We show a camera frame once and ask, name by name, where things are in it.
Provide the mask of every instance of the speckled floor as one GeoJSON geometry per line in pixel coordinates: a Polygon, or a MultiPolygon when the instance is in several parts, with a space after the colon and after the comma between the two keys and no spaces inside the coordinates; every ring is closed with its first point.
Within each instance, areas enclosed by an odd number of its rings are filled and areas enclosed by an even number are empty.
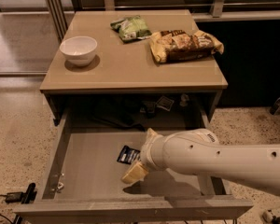
{"type": "MultiPolygon", "coordinates": [[[[14,39],[17,42],[25,42],[25,36],[14,39]]],[[[54,40],[55,37],[49,35],[47,41],[49,39],[54,40]]],[[[34,57],[33,52],[35,49],[31,49],[28,60],[34,57]]],[[[27,61],[22,54],[21,61],[27,61]]],[[[50,59],[52,56],[48,55],[48,60],[39,67],[48,67],[50,59]]],[[[36,77],[0,77],[0,194],[26,191],[31,182],[35,182],[36,186],[42,183],[42,175],[57,129],[52,124],[49,106],[38,90],[41,81],[42,78],[36,77]]],[[[219,108],[215,112],[210,129],[222,145],[280,143],[280,115],[272,116],[269,107],[219,108]]],[[[249,199],[254,204],[252,209],[238,219],[238,223],[261,224],[261,215],[265,210],[280,207],[280,198],[271,194],[234,183],[231,183],[231,189],[236,198],[249,199]]],[[[0,197],[0,214],[13,219],[14,206],[15,204],[6,204],[4,198],[0,197]]],[[[0,217],[0,223],[8,221],[0,217]]],[[[225,222],[222,220],[204,223],[225,222]]]]}

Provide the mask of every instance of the food wrapper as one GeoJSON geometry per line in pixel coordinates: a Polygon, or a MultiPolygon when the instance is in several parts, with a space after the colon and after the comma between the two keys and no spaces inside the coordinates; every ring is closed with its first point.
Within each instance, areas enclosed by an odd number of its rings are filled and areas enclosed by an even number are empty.
{"type": "Polygon", "coordinates": [[[119,33],[123,42],[146,39],[151,35],[146,21],[138,15],[112,21],[110,25],[113,30],[119,33]]]}
{"type": "Polygon", "coordinates": [[[220,41],[201,30],[193,35],[183,30],[157,32],[151,35],[149,45],[157,63],[196,60],[224,51],[220,41]]]}

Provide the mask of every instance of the open drawer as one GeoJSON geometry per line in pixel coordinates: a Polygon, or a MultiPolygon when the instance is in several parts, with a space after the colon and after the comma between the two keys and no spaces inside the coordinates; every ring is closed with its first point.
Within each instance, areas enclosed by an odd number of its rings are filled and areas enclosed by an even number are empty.
{"type": "MultiPolygon", "coordinates": [[[[129,166],[117,162],[119,153],[124,145],[140,149],[146,132],[93,120],[89,105],[98,98],[74,97],[70,102],[59,125],[44,186],[33,203],[18,205],[15,213],[31,223],[140,222],[234,219],[252,206],[248,200],[235,199],[226,181],[209,176],[165,170],[151,172],[132,185],[122,183],[129,166]]],[[[163,134],[199,128],[190,121],[201,125],[203,119],[185,118],[197,114],[198,103],[182,109],[175,104],[171,111],[159,110],[153,118],[144,113],[133,118],[145,129],[163,134]]]]}

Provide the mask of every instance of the floor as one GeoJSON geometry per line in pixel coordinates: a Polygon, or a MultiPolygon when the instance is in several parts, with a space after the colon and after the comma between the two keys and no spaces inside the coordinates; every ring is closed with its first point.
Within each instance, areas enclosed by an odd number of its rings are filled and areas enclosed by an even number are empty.
{"type": "MultiPolygon", "coordinates": [[[[0,14],[1,72],[46,71],[57,48],[48,14],[0,14]]],[[[26,191],[31,182],[39,187],[43,181],[57,128],[38,90],[41,82],[42,77],[0,77],[0,194],[26,191]]],[[[222,145],[277,144],[280,114],[271,115],[269,107],[219,108],[210,129],[222,145]]],[[[264,223],[262,213],[280,207],[280,197],[234,183],[231,189],[236,198],[249,199],[254,204],[238,223],[264,223]]],[[[13,219],[15,205],[6,204],[0,197],[0,214],[13,219]]],[[[0,223],[9,222],[0,217],[0,223]]]]}

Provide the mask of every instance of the tabletop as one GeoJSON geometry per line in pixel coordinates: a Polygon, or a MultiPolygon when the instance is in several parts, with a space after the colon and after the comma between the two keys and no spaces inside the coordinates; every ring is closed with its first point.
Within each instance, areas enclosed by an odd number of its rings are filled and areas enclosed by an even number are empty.
{"type": "Polygon", "coordinates": [[[215,59],[157,64],[149,41],[123,43],[110,22],[140,15],[154,33],[182,29],[193,34],[198,27],[187,10],[82,11],[77,12],[64,39],[85,35],[98,42],[90,65],[76,67],[58,50],[40,87],[43,93],[143,90],[225,89],[227,81],[215,59]]]}

